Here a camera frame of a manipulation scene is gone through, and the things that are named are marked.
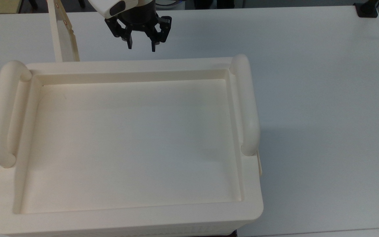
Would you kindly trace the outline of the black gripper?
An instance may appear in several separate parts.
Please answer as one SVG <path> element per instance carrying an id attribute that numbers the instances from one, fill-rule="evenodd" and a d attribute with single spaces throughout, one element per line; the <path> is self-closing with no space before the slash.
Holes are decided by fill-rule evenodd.
<path id="1" fill-rule="evenodd" d="M 132 49 L 132 31 L 145 32 L 151 40 L 152 52 L 161 42 L 166 42 L 169 35 L 172 17 L 159 17 L 154 0 L 139 0 L 137 6 L 119 14 L 119 17 L 106 18 L 105 23 L 114 37 L 121 38 Z"/>

